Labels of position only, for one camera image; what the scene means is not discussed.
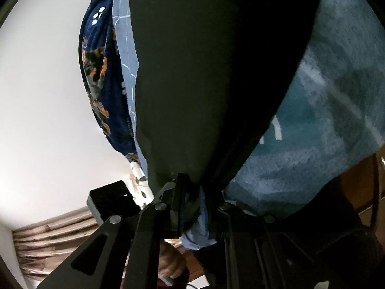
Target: blue fabric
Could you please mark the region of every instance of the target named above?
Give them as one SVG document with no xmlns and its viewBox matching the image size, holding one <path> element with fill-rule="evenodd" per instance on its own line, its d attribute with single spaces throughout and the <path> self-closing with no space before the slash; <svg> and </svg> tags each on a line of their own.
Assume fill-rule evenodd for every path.
<svg viewBox="0 0 385 289">
<path fill-rule="evenodd" d="M 113 1 L 91 0 L 84 16 L 80 32 L 83 82 L 95 118 L 111 145 L 135 159 L 134 132 L 111 17 Z"/>
<path fill-rule="evenodd" d="M 112 12 L 135 127 L 139 64 L 128 0 L 114 0 Z M 274 81 L 274 71 L 266 81 Z M 256 215 L 284 218 L 295 213 L 327 182 L 384 144 L 384 109 L 384 28 L 365 0 L 321 0 L 311 40 L 285 99 L 226 188 L 226 198 Z M 136 148 L 147 174 L 137 143 Z M 186 234 L 187 247 L 206 245 L 205 227 L 203 210 Z"/>
</svg>

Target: silver bolt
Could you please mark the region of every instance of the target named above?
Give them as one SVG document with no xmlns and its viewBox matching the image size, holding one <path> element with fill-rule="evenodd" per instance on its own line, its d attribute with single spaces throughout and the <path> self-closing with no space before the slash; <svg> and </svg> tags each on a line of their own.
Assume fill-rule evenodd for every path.
<svg viewBox="0 0 385 289">
<path fill-rule="evenodd" d="M 111 224 L 118 224 L 118 223 L 120 223 L 121 220 L 122 220 L 122 218 L 119 215 L 112 215 L 110 217 L 110 223 Z"/>
<path fill-rule="evenodd" d="M 275 221 L 275 218 L 272 215 L 265 215 L 263 217 L 264 221 L 268 224 L 272 224 Z"/>
<path fill-rule="evenodd" d="M 167 208 L 167 205 L 165 203 L 163 203 L 163 202 L 158 203 L 158 204 L 155 205 L 155 209 L 157 211 L 164 211 L 166 208 Z"/>
<path fill-rule="evenodd" d="M 223 211 L 226 211 L 226 210 L 229 210 L 230 207 L 231 207 L 231 204 L 228 203 L 228 202 L 223 202 L 220 206 L 218 206 L 219 209 L 223 210 Z"/>
</svg>

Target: navy blue patterned fabric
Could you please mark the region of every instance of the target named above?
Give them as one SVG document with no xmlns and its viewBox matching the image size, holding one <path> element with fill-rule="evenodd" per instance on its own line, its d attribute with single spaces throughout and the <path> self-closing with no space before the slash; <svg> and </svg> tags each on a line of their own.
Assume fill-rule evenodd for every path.
<svg viewBox="0 0 385 289">
<path fill-rule="evenodd" d="M 113 0 L 91 0 L 79 38 L 80 69 L 95 118 L 115 150 L 136 160 L 121 61 L 112 24 Z"/>
</svg>

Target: wall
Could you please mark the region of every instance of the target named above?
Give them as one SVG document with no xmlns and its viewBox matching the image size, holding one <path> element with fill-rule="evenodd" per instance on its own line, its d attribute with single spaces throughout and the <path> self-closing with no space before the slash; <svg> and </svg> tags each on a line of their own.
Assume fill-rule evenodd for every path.
<svg viewBox="0 0 385 289">
<path fill-rule="evenodd" d="M 97 125 L 78 63 L 91 0 L 19 0 L 0 29 L 0 222 L 17 229 L 128 181 Z"/>
<path fill-rule="evenodd" d="M 19 284 L 24 289 L 28 289 L 22 272 L 20 271 L 19 262 L 16 258 L 15 247 L 13 246 L 12 231 L 2 224 L 0 224 L 0 255 Z"/>
</svg>

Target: light blue fabric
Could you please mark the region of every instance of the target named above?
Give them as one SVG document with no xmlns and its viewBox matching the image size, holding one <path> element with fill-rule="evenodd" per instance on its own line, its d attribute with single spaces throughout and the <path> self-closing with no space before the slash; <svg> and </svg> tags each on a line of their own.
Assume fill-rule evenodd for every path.
<svg viewBox="0 0 385 289">
<path fill-rule="evenodd" d="M 117 42 L 126 65 L 123 76 L 127 91 L 132 88 L 134 93 L 138 62 L 129 14 L 128 0 L 114 0 Z M 266 81 L 274 77 L 271 71 Z M 127 97 L 135 129 L 134 96 L 128 92 Z M 257 215 L 284 218 L 295 213 L 328 181 L 384 144 L 384 109 L 384 28 L 365 0 L 321 0 L 311 40 L 285 99 L 226 188 L 226 198 Z M 191 247 L 205 244 L 199 236 L 205 235 L 205 225 L 198 221 L 195 226 L 188 236 Z"/>
</svg>

